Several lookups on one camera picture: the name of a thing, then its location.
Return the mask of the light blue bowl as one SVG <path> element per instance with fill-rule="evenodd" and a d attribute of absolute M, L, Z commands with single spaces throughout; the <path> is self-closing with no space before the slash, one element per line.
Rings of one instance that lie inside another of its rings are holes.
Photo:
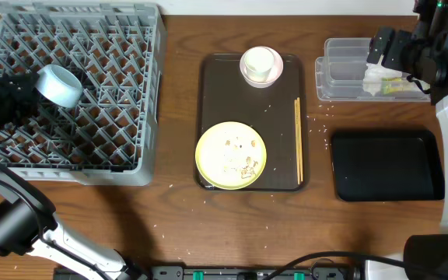
<path fill-rule="evenodd" d="M 37 72 L 35 89 L 60 107 L 74 108 L 83 92 L 82 83 L 59 65 L 46 65 Z"/>

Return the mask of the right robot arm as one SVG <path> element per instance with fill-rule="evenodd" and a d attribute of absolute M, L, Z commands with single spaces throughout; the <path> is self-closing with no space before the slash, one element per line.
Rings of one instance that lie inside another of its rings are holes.
<path fill-rule="evenodd" d="M 373 37 L 367 61 L 407 73 L 407 80 L 421 86 L 436 108 L 443 137 L 445 195 L 440 222 L 442 233 L 414 235 L 404 246 L 402 261 L 409 279 L 448 279 L 448 0 L 416 0 L 418 21 L 413 31 L 381 27 Z"/>

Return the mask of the green snack wrapper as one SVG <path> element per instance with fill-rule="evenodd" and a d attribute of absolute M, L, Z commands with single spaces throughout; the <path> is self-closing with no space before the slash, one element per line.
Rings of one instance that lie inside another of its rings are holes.
<path fill-rule="evenodd" d="M 406 78 L 388 78 L 383 79 L 380 92 L 383 95 L 413 91 L 415 84 L 409 82 Z"/>

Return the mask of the cream plastic cup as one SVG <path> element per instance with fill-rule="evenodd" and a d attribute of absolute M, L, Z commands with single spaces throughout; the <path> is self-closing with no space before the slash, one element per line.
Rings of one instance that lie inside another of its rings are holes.
<path fill-rule="evenodd" d="M 255 82 L 266 81 L 274 63 L 274 55 L 266 47 L 253 47 L 244 55 L 247 76 Z"/>

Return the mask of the white tissue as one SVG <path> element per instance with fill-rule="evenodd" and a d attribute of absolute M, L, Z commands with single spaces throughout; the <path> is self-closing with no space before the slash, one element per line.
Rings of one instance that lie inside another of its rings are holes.
<path fill-rule="evenodd" d="M 381 64 L 366 64 L 367 69 L 362 81 L 363 90 L 375 96 L 383 85 L 383 82 L 395 78 L 400 78 L 402 72 L 384 68 Z"/>

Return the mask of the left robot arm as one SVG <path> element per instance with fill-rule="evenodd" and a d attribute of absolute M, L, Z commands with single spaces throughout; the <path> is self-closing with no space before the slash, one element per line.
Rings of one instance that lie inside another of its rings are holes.
<path fill-rule="evenodd" d="M 0 130 L 37 108 L 41 97 L 60 106 L 78 102 L 82 87 L 70 72 L 0 77 Z M 54 204 L 0 163 L 0 256 L 42 257 L 87 279 L 151 279 L 152 272 L 66 227 Z"/>

